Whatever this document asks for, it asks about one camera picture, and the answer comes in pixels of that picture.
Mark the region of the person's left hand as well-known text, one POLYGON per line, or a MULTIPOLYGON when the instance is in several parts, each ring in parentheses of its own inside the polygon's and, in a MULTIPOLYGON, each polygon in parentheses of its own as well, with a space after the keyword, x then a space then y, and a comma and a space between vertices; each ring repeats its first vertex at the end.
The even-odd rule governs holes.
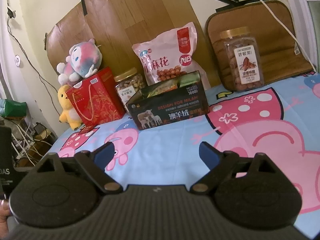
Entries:
POLYGON ((8 217, 10 216, 9 202, 7 200, 1 200, 0 206, 0 238, 4 238, 8 232, 8 217))

